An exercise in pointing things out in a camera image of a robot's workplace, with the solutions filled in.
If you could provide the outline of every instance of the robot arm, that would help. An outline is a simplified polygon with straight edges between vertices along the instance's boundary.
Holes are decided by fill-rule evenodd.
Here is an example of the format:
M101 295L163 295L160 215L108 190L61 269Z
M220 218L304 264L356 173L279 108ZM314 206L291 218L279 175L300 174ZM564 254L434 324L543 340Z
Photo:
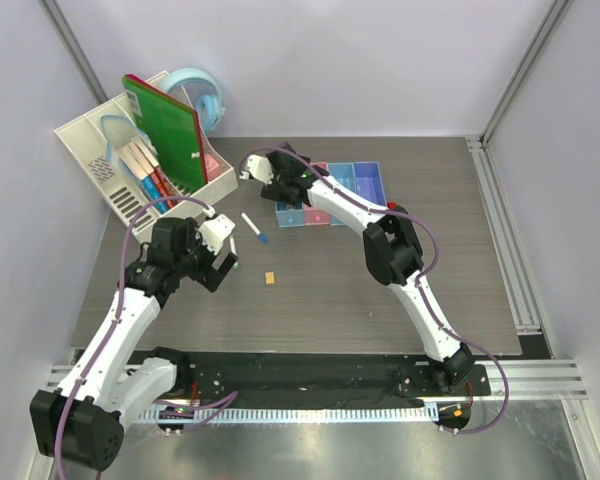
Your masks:
M40 452L53 456L60 412L87 362L95 363L75 397L63 437L63 457L103 471L115 459L124 432L156 398L182 394L192 383L188 356L158 347L140 368L120 381L133 350L169 296L189 277L214 292L237 257L230 253L216 270L213 262L235 225L217 215L200 226L191 218L164 218L153 227L151 243L125 270L124 308L115 312L119 292L78 364L54 392L40 390L30 411ZM113 333L112 322L116 322ZM101 349L102 340L111 335Z
M293 152L288 144L283 147ZM363 238L365 260L369 273L386 285L398 297L416 326L430 363L435 367L433 378L443 390L461 385L474 364L468 347L447 335L427 308L416 278L438 320L453 331L427 282L421 276L422 247L413 224L392 215L372 213L386 210L384 205L371 203L347 191L354 202L343 198L337 190L346 191L329 173L316 168L329 182L327 185L305 165L283 152L265 156L251 155L245 163L243 179L262 182L261 197L295 205L301 201L320 208L350 227ZM407 213L399 205L392 209Z

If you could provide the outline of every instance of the gray table surface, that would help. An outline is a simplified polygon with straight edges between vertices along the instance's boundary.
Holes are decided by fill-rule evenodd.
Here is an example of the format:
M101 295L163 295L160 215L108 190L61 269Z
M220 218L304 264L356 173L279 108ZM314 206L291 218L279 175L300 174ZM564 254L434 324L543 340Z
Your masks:
M216 139L214 147L237 165L250 149L279 139ZM378 161L387 198L428 222L442 246L429 275L454 328L494 353L519 354L471 156L462 138L296 138L313 161ZM364 263L362 240L343 226L279 228L274 205L256 182L216 205L236 223L239 268L216 293L183 281L139 349L157 345L188 351L311 353L423 353L407 313ZM239 217L246 211L269 237L262 244ZM102 322L117 282L124 228L109 219L73 336L84 348ZM418 229L431 258L431 244ZM132 246L133 255L137 244ZM265 272L275 285L265 286Z

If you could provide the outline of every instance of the blue compartment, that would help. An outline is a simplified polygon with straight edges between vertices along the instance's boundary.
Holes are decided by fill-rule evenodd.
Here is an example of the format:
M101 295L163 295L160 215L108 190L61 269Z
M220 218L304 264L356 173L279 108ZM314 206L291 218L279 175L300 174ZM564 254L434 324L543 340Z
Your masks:
M289 207L284 202L276 202L276 220L279 227L304 227L302 203Z
M353 164L356 181L356 192L362 198L378 205L386 206L380 165L378 162L356 162Z
M341 183L347 190L355 193L356 179L353 169L353 163L330 163L327 165L329 173L338 183ZM333 215L331 216L331 225L344 225Z

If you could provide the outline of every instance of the green board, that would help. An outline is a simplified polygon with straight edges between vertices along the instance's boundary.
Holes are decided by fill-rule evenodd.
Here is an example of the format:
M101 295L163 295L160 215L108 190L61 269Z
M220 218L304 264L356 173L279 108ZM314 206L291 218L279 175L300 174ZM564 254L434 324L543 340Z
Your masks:
M136 126L149 135L167 177L188 193L206 185L200 123L195 110L135 75L125 75L122 84Z

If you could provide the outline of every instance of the white container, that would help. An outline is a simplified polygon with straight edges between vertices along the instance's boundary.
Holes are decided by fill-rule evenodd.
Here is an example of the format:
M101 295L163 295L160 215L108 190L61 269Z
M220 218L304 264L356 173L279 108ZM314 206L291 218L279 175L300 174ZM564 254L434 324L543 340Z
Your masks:
M147 80L147 83L157 87L158 82L167 74L168 72L161 72ZM57 128L55 132L118 218L126 226L129 226L131 218L143 205L148 203L148 200L142 190L125 172L120 171L106 161L107 141L100 126L100 117L103 115L118 115L133 122L133 114L127 95L125 93L118 95L114 99ZM107 134L114 148L128 143L136 135L136 133L131 132L130 127L125 128L122 125L123 123L114 121L107 124ZM233 167L211 147L204 133L202 134L202 141L204 152L217 160L222 173L196 191L193 196L209 205L214 205L238 188L238 180ZM186 195L189 192L181 190L180 193ZM202 207L186 201L179 202L165 214L160 214L158 210L151 207L145 215L138 219L133 234L139 242L148 242L151 240L153 224L158 218L196 217L201 213Z

